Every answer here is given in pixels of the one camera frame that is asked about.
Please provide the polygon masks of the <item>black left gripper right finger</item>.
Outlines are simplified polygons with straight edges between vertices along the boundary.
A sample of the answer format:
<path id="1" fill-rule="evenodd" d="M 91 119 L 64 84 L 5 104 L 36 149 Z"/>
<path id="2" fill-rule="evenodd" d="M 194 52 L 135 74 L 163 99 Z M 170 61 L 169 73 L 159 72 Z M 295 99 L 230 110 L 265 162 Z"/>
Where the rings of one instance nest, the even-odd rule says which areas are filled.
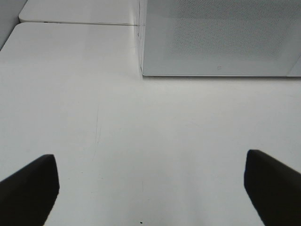
<path id="1" fill-rule="evenodd" d="M 244 187 L 264 225 L 301 224 L 299 172 L 260 150 L 249 150 Z"/>

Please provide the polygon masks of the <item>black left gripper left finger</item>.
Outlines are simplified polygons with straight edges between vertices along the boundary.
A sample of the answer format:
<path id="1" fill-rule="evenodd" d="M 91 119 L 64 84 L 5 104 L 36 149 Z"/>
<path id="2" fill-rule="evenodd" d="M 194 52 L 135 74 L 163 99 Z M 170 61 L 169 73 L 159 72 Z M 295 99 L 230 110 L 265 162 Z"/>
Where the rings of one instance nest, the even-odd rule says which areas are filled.
<path id="1" fill-rule="evenodd" d="M 0 182 L 0 224 L 43 226 L 59 194 L 53 154 L 45 154 Z"/>

